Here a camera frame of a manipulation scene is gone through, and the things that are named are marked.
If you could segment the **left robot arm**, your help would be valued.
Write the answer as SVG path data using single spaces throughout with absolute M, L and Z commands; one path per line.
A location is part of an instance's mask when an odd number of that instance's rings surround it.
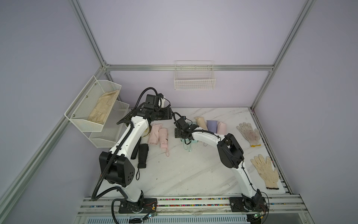
M 123 210 L 128 213 L 142 212 L 145 197 L 143 191 L 133 184 L 136 169 L 131 163 L 131 156 L 139 148 L 141 136 L 151 122 L 172 118 L 170 105 L 165 105 L 167 101 L 162 93 L 155 91 L 153 95 L 146 95 L 143 103 L 138 100 L 134 108 L 117 122 L 127 126 L 127 129 L 108 152 L 99 156 L 101 175 L 91 195 L 92 201 L 116 190 L 124 197 L 119 199 Z

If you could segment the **teal umbrella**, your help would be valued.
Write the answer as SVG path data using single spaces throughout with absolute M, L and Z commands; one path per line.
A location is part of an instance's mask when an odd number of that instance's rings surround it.
M 196 144 L 198 141 L 196 140 L 190 140 L 190 139 L 182 139 L 181 142 L 183 143 L 183 148 L 187 151 L 187 152 L 191 152 L 192 151 L 192 145 Z

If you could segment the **black umbrella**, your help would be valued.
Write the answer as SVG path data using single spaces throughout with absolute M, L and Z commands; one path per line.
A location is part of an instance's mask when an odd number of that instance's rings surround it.
M 138 170 L 136 173 L 136 180 L 140 179 L 140 170 L 146 168 L 146 161 L 148 157 L 149 146 L 148 144 L 140 144 L 138 150 Z

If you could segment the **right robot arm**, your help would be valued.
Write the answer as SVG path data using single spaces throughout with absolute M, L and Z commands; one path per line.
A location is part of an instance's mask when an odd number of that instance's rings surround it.
M 221 163 L 234 173 L 239 183 L 241 196 L 229 198 L 232 212 L 260 212 L 267 215 L 269 202 L 263 196 L 263 192 L 254 187 L 247 174 L 244 152 L 236 138 L 231 133 L 219 135 L 201 129 L 193 123 L 188 124 L 186 117 L 177 112 L 172 113 L 172 118 L 177 129 L 176 133 L 180 135 L 180 138 L 185 141 L 201 141 L 215 147 Z

